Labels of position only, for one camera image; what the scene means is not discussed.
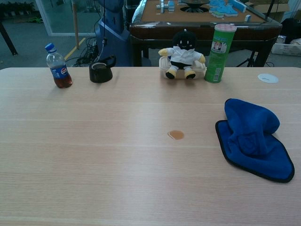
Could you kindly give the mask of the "blue microfiber cloth black edge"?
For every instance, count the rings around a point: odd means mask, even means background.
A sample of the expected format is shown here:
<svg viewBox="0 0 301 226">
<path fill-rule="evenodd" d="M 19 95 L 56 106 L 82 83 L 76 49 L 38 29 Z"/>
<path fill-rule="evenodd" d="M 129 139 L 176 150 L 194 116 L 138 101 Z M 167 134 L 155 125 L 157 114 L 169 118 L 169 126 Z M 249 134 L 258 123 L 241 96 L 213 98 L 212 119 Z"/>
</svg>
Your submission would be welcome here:
<svg viewBox="0 0 301 226">
<path fill-rule="evenodd" d="M 274 137 L 278 117 L 265 107 L 235 98 L 226 100 L 224 111 L 227 119 L 217 121 L 215 130 L 226 161 L 270 181 L 290 182 L 293 162 Z"/>
</svg>

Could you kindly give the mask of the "brown liquid spill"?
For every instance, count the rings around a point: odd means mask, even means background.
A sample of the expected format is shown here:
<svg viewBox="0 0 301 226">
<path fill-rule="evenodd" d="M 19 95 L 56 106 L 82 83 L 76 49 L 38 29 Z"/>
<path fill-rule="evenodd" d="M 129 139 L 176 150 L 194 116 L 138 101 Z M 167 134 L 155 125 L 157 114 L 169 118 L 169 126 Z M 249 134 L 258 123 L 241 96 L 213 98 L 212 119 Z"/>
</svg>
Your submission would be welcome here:
<svg viewBox="0 0 301 226">
<path fill-rule="evenodd" d="M 169 131 L 167 134 L 169 137 L 171 137 L 174 140 L 180 140 L 184 138 L 184 133 L 180 130 L 172 130 Z"/>
</svg>

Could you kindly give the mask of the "white plastic food container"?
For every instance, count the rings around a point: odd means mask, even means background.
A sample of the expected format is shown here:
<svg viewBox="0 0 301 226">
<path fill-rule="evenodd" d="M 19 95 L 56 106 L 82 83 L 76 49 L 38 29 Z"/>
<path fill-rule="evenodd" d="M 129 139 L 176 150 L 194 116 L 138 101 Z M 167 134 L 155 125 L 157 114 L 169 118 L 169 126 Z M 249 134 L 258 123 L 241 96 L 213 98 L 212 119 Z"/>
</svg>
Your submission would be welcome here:
<svg viewBox="0 0 301 226">
<path fill-rule="evenodd" d="M 169 57 L 162 56 L 159 59 L 159 68 L 160 68 L 161 76 L 163 76 L 164 78 L 167 79 L 166 72 L 171 66 L 172 65 L 170 63 Z M 194 61 L 191 68 L 195 72 L 195 75 L 196 75 L 193 79 L 204 78 L 205 73 L 206 73 L 206 65 L 205 64 L 202 64 L 199 61 Z M 186 79 L 183 69 L 178 69 L 178 71 L 176 73 L 176 79 Z"/>
</svg>

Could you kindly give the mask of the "black-headed plush doll white coat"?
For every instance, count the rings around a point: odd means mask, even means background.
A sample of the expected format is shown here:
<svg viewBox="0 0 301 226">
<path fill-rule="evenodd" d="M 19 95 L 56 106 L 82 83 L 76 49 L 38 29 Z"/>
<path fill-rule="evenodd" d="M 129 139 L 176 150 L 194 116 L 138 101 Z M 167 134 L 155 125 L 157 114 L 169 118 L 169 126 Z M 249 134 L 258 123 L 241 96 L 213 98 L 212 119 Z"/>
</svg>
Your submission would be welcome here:
<svg viewBox="0 0 301 226">
<path fill-rule="evenodd" d="M 196 73 L 192 70 L 195 61 L 202 64 L 206 62 L 203 54 L 195 51 L 196 35 L 193 32 L 184 29 L 176 33 L 173 37 L 173 46 L 163 48 L 158 54 L 162 57 L 170 57 L 171 66 L 166 72 L 166 77 L 175 79 L 179 69 L 184 70 L 186 79 L 193 79 Z"/>
</svg>

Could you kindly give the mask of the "dark wood mahjong table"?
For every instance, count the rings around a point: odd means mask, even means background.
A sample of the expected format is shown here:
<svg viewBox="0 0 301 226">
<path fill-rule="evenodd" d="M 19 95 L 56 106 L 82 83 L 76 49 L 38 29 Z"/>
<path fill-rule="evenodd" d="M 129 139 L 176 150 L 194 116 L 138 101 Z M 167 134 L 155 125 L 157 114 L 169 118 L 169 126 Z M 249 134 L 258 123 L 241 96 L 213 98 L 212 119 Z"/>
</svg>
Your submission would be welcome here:
<svg viewBox="0 0 301 226">
<path fill-rule="evenodd" d="M 217 18 L 209 12 L 188 13 L 176 4 L 172 13 L 159 13 L 158 0 L 142 0 L 137 7 L 129 27 L 132 44 L 133 65 L 142 65 L 142 50 L 160 49 L 172 46 L 174 34 L 184 29 L 197 37 L 196 48 L 203 54 L 210 52 L 216 24 L 233 24 L 237 27 L 232 48 L 257 51 L 255 67 L 263 67 L 281 32 L 281 23 L 265 16 L 252 7 L 247 7 L 238 16 Z M 251 15 L 249 22 L 245 16 Z"/>
</svg>

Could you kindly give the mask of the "blue chair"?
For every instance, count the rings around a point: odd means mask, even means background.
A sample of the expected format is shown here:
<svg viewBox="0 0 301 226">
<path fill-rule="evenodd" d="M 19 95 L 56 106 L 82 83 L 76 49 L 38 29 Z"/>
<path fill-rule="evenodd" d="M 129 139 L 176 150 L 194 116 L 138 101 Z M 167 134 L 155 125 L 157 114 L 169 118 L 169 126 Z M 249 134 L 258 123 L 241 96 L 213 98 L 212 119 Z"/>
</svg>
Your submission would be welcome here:
<svg viewBox="0 0 301 226">
<path fill-rule="evenodd" d="M 124 26 L 124 0 L 97 0 L 103 7 L 95 35 L 99 59 L 111 55 L 116 57 L 116 66 L 132 66 L 132 52 L 129 31 Z"/>
</svg>

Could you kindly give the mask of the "green chips can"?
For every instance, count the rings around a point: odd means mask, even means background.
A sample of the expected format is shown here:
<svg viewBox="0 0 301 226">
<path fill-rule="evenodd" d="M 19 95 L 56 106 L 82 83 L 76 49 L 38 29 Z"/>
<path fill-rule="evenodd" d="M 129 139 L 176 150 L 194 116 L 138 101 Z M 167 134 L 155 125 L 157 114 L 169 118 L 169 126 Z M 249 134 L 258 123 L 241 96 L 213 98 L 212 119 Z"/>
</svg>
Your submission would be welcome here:
<svg viewBox="0 0 301 226">
<path fill-rule="evenodd" d="M 215 25 L 205 73 L 207 82 L 219 83 L 222 80 L 224 67 L 236 30 L 237 27 L 233 24 Z"/>
</svg>

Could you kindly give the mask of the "pepsi cola plastic bottle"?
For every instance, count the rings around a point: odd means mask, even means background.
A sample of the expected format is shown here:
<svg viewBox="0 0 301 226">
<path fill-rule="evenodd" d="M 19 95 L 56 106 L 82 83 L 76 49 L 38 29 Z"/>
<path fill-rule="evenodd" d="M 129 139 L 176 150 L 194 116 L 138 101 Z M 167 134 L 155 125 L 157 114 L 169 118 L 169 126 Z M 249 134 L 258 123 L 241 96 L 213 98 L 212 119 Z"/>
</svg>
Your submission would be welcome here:
<svg viewBox="0 0 301 226">
<path fill-rule="evenodd" d="M 72 85 L 72 79 L 66 67 L 64 57 L 57 52 L 53 43 L 45 46 L 48 55 L 46 63 L 52 73 L 54 82 L 58 88 L 68 88 Z"/>
</svg>

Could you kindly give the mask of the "black tripod stand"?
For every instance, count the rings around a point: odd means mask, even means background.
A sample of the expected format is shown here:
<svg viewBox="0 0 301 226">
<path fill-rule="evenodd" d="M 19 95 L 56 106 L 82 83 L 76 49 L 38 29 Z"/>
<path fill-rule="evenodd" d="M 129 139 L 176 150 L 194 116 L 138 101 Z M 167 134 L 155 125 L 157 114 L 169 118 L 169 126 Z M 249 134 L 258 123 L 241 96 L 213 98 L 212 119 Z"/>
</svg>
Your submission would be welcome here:
<svg viewBox="0 0 301 226">
<path fill-rule="evenodd" d="M 250 55 L 249 58 L 247 58 L 245 61 L 241 62 L 240 64 L 238 64 L 236 67 L 241 67 L 242 65 L 244 65 L 245 63 L 247 63 L 247 67 L 254 67 L 255 65 L 255 59 L 254 57 L 256 57 L 258 54 L 257 51 L 253 51 Z"/>
</svg>

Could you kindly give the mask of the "wooden pole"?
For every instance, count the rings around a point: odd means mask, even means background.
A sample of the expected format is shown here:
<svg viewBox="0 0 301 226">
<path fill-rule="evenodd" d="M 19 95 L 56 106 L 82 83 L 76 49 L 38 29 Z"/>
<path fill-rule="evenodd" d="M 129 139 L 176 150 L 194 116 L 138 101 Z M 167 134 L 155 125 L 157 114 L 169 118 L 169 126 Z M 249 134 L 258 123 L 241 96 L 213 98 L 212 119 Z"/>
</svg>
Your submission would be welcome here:
<svg viewBox="0 0 301 226">
<path fill-rule="evenodd" d="M 77 6 L 75 0 L 71 0 L 73 26 L 75 33 L 76 49 L 79 49 L 79 33 L 78 33 L 78 21 L 77 21 Z"/>
</svg>

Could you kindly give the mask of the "white plastic basket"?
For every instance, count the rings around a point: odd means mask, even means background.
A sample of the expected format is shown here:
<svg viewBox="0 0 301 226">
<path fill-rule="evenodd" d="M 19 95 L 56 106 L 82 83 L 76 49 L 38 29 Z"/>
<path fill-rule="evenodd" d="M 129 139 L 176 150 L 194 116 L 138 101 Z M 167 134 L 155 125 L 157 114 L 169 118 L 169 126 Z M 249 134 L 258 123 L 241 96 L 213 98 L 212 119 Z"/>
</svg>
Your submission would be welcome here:
<svg viewBox="0 0 301 226">
<path fill-rule="evenodd" d="M 276 43 L 271 49 L 272 54 L 301 56 L 301 38 L 293 39 L 288 44 L 285 44 L 286 36 L 279 35 Z"/>
</svg>

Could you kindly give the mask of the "black table leg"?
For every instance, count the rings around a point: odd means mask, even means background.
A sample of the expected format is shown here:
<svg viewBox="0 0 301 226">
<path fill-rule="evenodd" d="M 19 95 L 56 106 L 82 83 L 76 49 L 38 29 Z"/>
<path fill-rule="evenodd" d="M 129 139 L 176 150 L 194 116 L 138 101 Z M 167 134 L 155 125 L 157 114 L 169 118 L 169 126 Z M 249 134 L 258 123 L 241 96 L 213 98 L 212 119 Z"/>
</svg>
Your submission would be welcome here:
<svg viewBox="0 0 301 226">
<path fill-rule="evenodd" d="M 8 48 L 9 48 L 11 54 L 12 54 L 13 56 L 18 55 L 18 52 L 17 52 L 17 50 L 16 50 L 16 48 L 15 48 L 13 42 L 11 41 L 11 39 L 10 39 L 10 37 L 9 37 L 9 35 L 8 35 L 6 29 L 5 29 L 5 27 L 3 26 L 3 24 L 2 24 L 1 21 L 0 21 L 0 33 L 1 33 L 1 35 L 2 35 L 2 37 L 3 37 L 3 39 L 4 39 L 4 41 L 6 42 L 6 44 L 7 44 Z"/>
</svg>

